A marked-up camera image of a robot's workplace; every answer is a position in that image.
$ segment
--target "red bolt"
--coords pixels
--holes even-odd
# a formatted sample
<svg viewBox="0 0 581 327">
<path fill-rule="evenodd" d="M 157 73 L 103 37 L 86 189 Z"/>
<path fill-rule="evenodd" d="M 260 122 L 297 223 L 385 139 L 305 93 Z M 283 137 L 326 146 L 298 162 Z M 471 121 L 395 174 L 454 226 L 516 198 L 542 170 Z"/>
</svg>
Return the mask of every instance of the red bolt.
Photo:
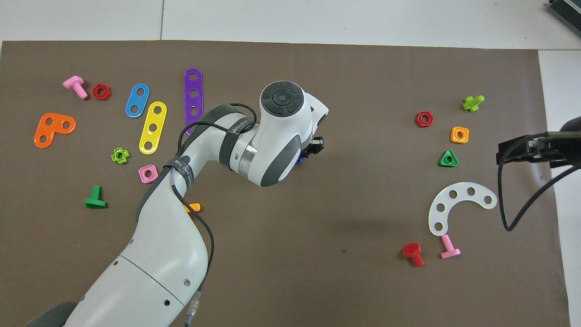
<svg viewBox="0 0 581 327">
<path fill-rule="evenodd" d="M 419 243 L 410 243 L 403 248 L 403 255 L 414 261 L 414 264 L 418 267 L 424 265 L 424 259 L 422 259 L 420 253 L 422 253 L 422 248 L 419 247 Z"/>
</svg>

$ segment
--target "white curved plate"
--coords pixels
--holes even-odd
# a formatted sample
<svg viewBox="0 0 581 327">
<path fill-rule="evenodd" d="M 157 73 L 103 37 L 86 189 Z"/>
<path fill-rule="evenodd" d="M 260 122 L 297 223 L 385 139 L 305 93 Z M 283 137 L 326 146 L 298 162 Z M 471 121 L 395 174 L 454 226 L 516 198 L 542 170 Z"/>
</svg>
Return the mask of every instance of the white curved plate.
<svg viewBox="0 0 581 327">
<path fill-rule="evenodd" d="M 468 190 L 474 189 L 474 194 L 469 195 Z M 456 198 L 450 196 L 451 191 L 456 192 Z M 485 198 L 490 197 L 490 203 L 486 203 Z M 484 209 L 496 207 L 496 195 L 484 186 L 471 182 L 460 182 L 452 184 L 436 195 L 436 198 L 430 206 L 428 223 L 430 232 L 436 236 L 442 236 L 448 232 L 448 214 L 458 202 L 472 201 L 478 203 Z M 443 211 L 438 210 L 438 205 L 444 206 Z M 441 223 L 442 229 L 436 230 L 436 224 Z"/>
</svg>

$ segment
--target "black strap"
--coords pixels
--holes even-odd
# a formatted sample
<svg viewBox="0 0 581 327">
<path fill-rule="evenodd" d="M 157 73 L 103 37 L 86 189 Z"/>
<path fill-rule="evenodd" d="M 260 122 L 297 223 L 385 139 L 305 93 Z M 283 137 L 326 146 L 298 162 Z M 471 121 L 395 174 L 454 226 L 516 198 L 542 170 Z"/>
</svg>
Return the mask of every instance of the black strap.
<svg viewBox="0 0 581 327">
<path fill-rule="evenodd" d="M 184 177 L 185 184 L 189 189 L 193 183 L 193 170 L 192 167 L 188 165 L 188 162 L 189 157 L 187 155 L 184 155 L 183 157 L 175 155 L 163 166 L 175 168 Z"/>
<path fill-rule="evenodd" d="M 222 166 L 232 170 L 230 168 L 230 155 L 232 154 L 234 145 L 236 144 L 236 141 L 238 141 L 240 132 L 251 123 L 252 120 L 248 117 L 240 118 L 230 127 L 230 129 L 228 129 L 228 132 L 222 141 L 222 146 L 220 146 L 220 164 L 222 164 Z"/>
</svg>

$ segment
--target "green nut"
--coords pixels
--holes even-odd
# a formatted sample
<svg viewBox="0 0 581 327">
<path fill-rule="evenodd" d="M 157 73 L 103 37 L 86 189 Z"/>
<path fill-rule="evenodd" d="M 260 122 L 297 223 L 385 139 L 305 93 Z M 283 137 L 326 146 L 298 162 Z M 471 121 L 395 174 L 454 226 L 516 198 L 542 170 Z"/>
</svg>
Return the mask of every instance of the green nut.
<svg viewBox="0 0 581 327">
<path fill-rule="evenodd" d="M 441 167 L 456 167 L 458 165 L 458 159 L 456 159 L 456 156 L 452 150 L 448 150 L 444 152 L 440 158 L 440 161 L 438 162 L 438 165 Z"/>
<path fill-rule="evenodd" d="M 116 148 L 113 150 L 113 155 L 111 155 L 111 160 L 120 165 L 126 164 L 127 158 L 129 158 L 129 151 L 124 150 L 123 148 Z"/>
</svg>

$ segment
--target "red hex nut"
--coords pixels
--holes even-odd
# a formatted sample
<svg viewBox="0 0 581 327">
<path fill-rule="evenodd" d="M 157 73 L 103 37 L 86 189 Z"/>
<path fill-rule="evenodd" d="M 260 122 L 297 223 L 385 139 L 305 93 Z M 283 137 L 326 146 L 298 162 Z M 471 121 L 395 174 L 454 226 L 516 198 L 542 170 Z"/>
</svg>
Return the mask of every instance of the red hex nut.
<svg viewBox="0 0 581 327">
<path fill-rule="evenodd" d="M 93 97 L 101 101 L 107 100 L 111 96 L 111 88 L 105 84 L 97 84 L 93 88 Z"/>
<path fill-rule="evenodd" d="M 418 115 L 415 117 L 415 123 L 418 124 L 419 127 L 428 127 L 434 121 L 434 116 L 429 111 L 422 111 L 418 112 Z"/>
</svg>

